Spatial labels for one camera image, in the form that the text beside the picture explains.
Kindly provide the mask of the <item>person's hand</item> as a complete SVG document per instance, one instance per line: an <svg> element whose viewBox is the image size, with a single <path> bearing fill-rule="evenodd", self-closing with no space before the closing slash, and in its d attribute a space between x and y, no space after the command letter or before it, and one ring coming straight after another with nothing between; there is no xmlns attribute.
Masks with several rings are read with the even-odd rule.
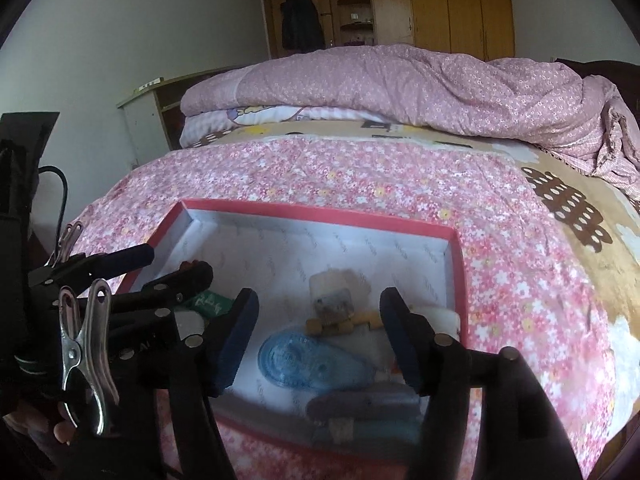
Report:
<svg viewBox="0 0 640 480"><path fill-rule="evenodd" d="M52 436L58 442L70 445L76 434L75 426L67 419L55 419L42 414L33 406L20 404L13 412L3 416L8 427L24 436L36 434Z"/></svg>

